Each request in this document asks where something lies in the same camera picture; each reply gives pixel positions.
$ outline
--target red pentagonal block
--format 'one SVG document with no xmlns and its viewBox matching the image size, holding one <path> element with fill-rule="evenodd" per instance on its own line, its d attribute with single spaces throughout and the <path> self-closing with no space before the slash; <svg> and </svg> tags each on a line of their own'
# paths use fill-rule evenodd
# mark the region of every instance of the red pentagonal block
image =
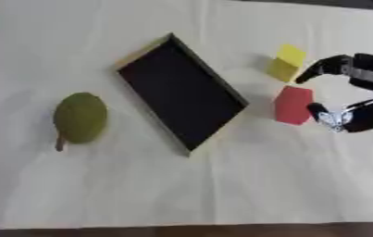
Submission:
<svg viewBox="0 0 373 237">
<path fill-rule="evenodd" d="M 313 103 L 313 91 L 285 86 L 275 100 L 275 120 L 302 125 L 310 118 L 307 105 Z"/>
</svg>

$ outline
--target paper sheet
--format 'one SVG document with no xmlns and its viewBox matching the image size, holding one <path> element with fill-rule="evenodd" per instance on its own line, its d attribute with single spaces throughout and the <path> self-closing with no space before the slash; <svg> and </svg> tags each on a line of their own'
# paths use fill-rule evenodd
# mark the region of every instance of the paper sheet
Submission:
<svg viewBox="0 0 373 237">
<path fill-rule="evenodd" d="M 192 158 L 132 99 L 115 61 L 175 32 L 250 107 Z M 373 11 L 226 0 L 0 0 L 0 228 L 373 221 L 373 131 L 271 119 L 282 44 L 373 54 Z M 339 77 L 337 107 L 373 98 Z M 52 113 L 88 91 L 109 107 L 95 143 L 54 149 Z"/>
</svg>

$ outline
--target green ball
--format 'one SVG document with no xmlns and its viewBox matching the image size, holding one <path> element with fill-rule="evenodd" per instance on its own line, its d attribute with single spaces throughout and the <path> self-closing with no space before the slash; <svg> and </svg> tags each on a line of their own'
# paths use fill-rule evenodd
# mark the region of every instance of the green ball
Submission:
<svg viewBox="0 0 373 237">
<path fill-rule="evenodd" d="M 70 143 L 93 141 L 106 126 L 104 102 L 90 93 L 76 93 L 56 108 L 54 123 L 59 136 Z"/>
</svg>

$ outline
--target yellow cube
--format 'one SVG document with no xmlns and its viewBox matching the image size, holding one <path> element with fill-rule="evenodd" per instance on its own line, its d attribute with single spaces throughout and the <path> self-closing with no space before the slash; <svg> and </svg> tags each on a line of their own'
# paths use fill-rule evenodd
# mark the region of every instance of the yellow cube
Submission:
<svg viewBox="0 0 373 237">
<path fill-rule="evenodd" d="M 288 82 L 303 65 L 306 53 L 290 44 L 284 44 L 269 66 L 267 73 L 272 77 Z"/>
</svg>

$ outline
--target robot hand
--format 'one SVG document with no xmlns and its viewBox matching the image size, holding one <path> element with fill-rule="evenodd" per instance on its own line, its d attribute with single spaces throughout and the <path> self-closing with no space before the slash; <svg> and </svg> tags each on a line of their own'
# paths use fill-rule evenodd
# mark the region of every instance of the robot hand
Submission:
<svg viewBox="0 0 373 237">
<path fill-rule="evenodd" d="M 373 56 L 357 54 L 354 57 L 341 55 L 321 59 L 295 81 L 304 83 L 323 74 L 348 76 L 352 85 L 373 91 Z M 350 105 L 341 113 L 329 112 L 319 103 L 313 103 L 307 109 L 317 122 L 334 131 L 373 129 L 373 100 Z"/>
</svg>

